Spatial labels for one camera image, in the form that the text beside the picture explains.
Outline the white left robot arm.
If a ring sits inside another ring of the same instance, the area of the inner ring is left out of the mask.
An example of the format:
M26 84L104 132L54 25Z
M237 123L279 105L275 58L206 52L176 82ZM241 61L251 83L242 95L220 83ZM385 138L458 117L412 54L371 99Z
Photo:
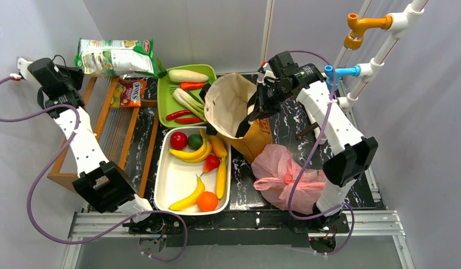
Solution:
M100 213L121 212L133 216L134 222L145 220L144 212L152 206L138 196L125 171L108 160L100 148L79 94L81 81L50 58L33 61L27 70L48 97L44 102L48 115L70 140L77 166L74 190Z

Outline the brown paper bag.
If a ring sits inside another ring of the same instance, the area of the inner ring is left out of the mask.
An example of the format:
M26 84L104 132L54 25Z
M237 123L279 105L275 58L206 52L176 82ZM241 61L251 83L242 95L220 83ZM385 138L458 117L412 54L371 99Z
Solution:
M200 92L207 122L250 164L273 143L268 119L246 119L247 103L256 91L257 86L244 76L229 73Z

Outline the pink plastic grocery bag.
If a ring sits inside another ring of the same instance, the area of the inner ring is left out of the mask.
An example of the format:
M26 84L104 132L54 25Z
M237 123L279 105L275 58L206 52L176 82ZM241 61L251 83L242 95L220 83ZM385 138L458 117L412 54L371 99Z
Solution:
M306 169L297 184L293 197L290 193L301 167L293 160L293 154L283 145L266 145L251 164L256 178L253 186L263 198L276 208L311 215L327 182L322 170Z

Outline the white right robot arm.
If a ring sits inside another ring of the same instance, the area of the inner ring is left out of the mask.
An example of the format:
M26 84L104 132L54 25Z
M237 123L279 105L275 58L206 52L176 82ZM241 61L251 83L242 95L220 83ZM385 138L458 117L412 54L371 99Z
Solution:
M320 72L314 64L299 66L291 53L285 51L263 62L258 69L257 91L247 104L243 124L268 118L280 111L280 103L295 94L297 100L316 121L320 135L325 136L333 157L323 164L328 179L314 212L306 219L330 217L341 211L354 181L369 168L378 143L366 138L344 113L335 97L343 76L365 77L373 73L374 63L349 68L325 66Z

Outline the green chips bag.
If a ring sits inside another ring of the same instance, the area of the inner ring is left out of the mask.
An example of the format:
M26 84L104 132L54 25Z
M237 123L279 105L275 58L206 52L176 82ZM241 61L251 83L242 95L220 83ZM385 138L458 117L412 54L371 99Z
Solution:
M75 66L87 76L157 76L152 40L80 39Z

